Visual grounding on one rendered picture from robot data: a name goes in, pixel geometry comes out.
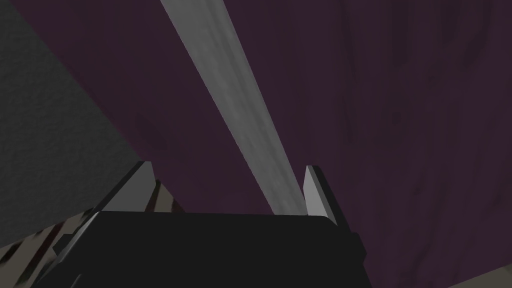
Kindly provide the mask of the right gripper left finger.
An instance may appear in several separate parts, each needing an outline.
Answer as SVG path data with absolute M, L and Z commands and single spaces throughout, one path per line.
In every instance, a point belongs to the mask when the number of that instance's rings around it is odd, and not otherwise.
M 143 212 L 156 186 L 150 161 L 139 161 L 94 207 L 98 211 Z

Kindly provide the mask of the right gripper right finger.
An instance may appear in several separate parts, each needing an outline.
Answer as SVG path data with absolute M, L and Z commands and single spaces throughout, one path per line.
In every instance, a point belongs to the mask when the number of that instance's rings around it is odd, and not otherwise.
M 309 216 L 326 217 L 343 231 L 350 230 L 339 203 L 318 165 L 306 166 L 302 190 Z

